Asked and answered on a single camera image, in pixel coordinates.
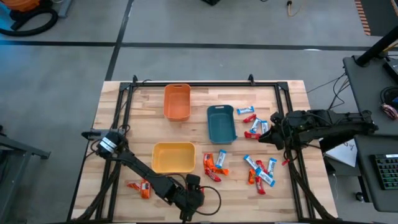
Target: wooden table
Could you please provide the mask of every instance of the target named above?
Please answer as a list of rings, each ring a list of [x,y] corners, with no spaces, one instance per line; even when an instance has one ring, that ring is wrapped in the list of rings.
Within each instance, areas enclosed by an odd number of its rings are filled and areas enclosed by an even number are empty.
[[[303,81],[289,81],[290,96],[294,110],[309,110],[309,102]],[[119,82],[105,82],[99,99],[94,128],[107,129],[111,126]],[[136,156],[151,164],[152,150],[157,142],[187,142],[196,146],[196,168],[192,174],[201,176],[201,185],[217,188],[222,196],[221,210],[213,216],[195,214],[193,222],[273,222],[296,221],[295,205],[287,166],[281,165],[283,151],[274,145],[258,143],[245,139],[244,132],[252,124],[242,120],[248,114],[237,115],[234,111],[236,134],[231,145],[214,145],[208,137],[206,110],[211,105],[231,105],[244,108],[253,105],[261,119],[269,119],[277,111],[274,89],[271,87],[195,87],[191,90],[191,116],[185,122],[170,122],[163,116],[164,88],[138,88],[133,95],[127,134],[129,147]],[[213,182],[203,170],[203,153],[215,153],[225,149],[228,153],[224,161],[229,176],[220,175],[222,182]],[[249,154],[255,160],[268,164],[269,158],[278,160],[273,188],[264,182],[266,195],[259,195],[255,185],[248,184],[249,165],[243,161]],[[319,149],[303,150],[310,188],[321,204],[334,216],[337,216],[329,180]],[[73,209],[72,218],[83,213],[98,193],[103,175],[105,160],[92,155],[87,158],[81,175],[80,185]],[[121,170],[114,222],[180,222],[180,210],[169,206],[152,191],[149,200],[141,199],[134,190],[126,187],[128,182],[140,182],[141,178],[127,167]],[[303,193],[300,193],[304,214],[307,214]],[[218,197],[211,190],[205,190],[203,212],[212,212],[218,206]]]

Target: gray floor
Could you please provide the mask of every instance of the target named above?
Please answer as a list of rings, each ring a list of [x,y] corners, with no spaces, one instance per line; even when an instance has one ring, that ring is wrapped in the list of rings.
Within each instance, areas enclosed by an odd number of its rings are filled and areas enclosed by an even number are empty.
[[[75,0],[69,17],[35,37],[0,40],[115,42],[128,0]],[[295,1],[296,7],[301,1]],[[0,8],[0,27],[11,23]],[[40,16],[28,27],[46,19]],[[293,18],[285,1],[135,0],[123,42],[370,46],[353,0],[306,0]],[[93,123],[113,47],[0,45],[0,124],[19,141],[52,152],[32,159],[11,218],[28,223],[67,218],[86,141],[80,133]],[[307,90],[340,76],[348,51],[168,49],[122,47],[112,80],[304,80]],[[312,108],[326,108],[332,86],[309,94]],[[356,111],[352,92],[338,112]],[[379,213],[355,201],[356,178],[330,178],[338,214],[345,220],[395,223],[398,215]]]

